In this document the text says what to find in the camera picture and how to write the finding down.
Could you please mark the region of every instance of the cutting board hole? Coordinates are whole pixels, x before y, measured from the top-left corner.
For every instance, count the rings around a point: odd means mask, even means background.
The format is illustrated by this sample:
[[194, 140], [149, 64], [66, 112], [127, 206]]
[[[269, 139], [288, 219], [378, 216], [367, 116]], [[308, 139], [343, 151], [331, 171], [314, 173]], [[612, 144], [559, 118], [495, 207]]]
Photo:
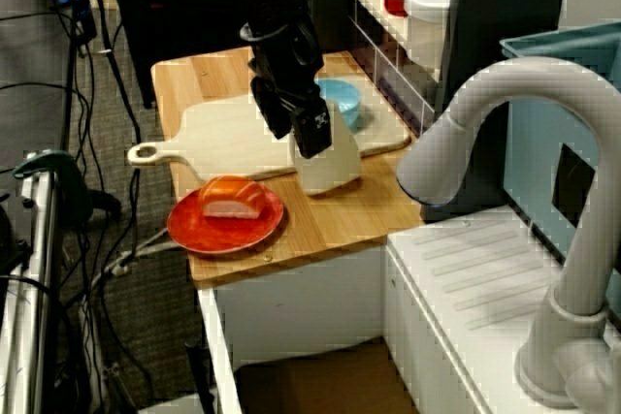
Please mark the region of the cutting board hole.
[[147, 158], [155, 155], [157, 149], [155, 147], [141, 147], [138, 149], [138, 156], [142, 158]]

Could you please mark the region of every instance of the white faucet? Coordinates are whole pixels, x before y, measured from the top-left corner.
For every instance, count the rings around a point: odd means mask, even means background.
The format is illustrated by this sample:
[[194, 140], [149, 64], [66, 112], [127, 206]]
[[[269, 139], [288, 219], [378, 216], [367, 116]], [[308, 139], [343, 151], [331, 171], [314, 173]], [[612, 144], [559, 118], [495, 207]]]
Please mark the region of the white faucet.
[[462, 183], [483, 120], [518, 97], [549, 99], [575, 113], [593, 132], [600, 160], [561, 277], [539, 307], [515, 359], [515, 375], [544, 405], [621, 414], [621, 347], [609, 351], [603, 340], [605, 290], [621, 243], [621, 93], [572, 62], [499, 62], [462, 85], [400, 161], [397, 179], [421, 204], [448, 203]]

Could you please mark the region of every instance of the white sink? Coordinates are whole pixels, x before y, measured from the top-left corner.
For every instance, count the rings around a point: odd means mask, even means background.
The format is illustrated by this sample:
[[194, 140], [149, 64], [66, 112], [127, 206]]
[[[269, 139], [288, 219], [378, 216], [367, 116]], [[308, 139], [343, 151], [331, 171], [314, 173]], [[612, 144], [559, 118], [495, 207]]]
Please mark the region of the white sink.
[[[479, 412], [580, 412], [539, 404], [515, 379], [515, 355], [561, 269], [510, 207], [393, 234], [388, 250]], [[605, 340], [619, 340], [611, 325]]]

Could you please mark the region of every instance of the white container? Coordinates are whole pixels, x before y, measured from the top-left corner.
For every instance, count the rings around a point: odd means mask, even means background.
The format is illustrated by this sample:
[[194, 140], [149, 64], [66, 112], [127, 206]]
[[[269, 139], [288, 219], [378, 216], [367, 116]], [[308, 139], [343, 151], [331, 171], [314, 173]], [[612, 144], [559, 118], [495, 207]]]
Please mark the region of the white container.
[[438, 70], [450, 0], [404, 0], [404, 5], [409, 17], [408, 58], [422, 67]]

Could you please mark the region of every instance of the wooden countertop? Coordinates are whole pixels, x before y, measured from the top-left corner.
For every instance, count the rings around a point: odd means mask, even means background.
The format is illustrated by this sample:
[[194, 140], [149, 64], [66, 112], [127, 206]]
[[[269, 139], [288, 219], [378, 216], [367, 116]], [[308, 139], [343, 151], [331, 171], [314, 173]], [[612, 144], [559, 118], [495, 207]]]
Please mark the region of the wooden countertop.
[[[186, 108], [248, 94], [253, 78], [247, 67], [251, 57], [250, 48], [237, 48], [153, 66], [165, 139], [177, 133]], [[359, 74], [368, 79], [347, 52], [326, 54], [324, 62], [318, 78]], [[340, 256], [385, 243], [388, 234], [421, 225], [420, 205], [402, 192], [395, 177], [406, 150], [363, 158], [359, 179], [315, 197], [302, 192], [296, 175], [262, 180], [286, 207], [280, 227], [266, 241], [244, 251], [218, 256], [188, 254], [195, 286], [209, 288]], [[172, 163], [171, 172], [179, 199], [201, 186], [183, 164]]]

